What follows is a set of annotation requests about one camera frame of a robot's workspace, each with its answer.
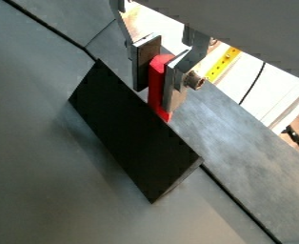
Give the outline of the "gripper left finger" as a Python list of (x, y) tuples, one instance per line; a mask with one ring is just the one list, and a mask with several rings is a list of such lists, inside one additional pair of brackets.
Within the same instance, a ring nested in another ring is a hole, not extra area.
[(161, 36), (151, 33), (133, 41), (121, 17), (121, 13), (125, 12), (124, 0), (109, 0), (109, 5), (123, 31), (127, 55), (132, 62), (133, 90), (140, 92), (149, 86), (149, 62), (160, 54)]

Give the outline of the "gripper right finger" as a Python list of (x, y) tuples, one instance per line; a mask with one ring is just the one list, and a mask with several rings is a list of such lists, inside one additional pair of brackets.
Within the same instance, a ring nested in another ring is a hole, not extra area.
[(197, 90), (203, 85), (203, 79), (195, 71), (191, 71), (204, 59), (211, 37), (200, 31), (185, 27), (181, 42), (188, 46), (165, 65), (163, 109), (173, 112), (187, 96), (187, 89)]

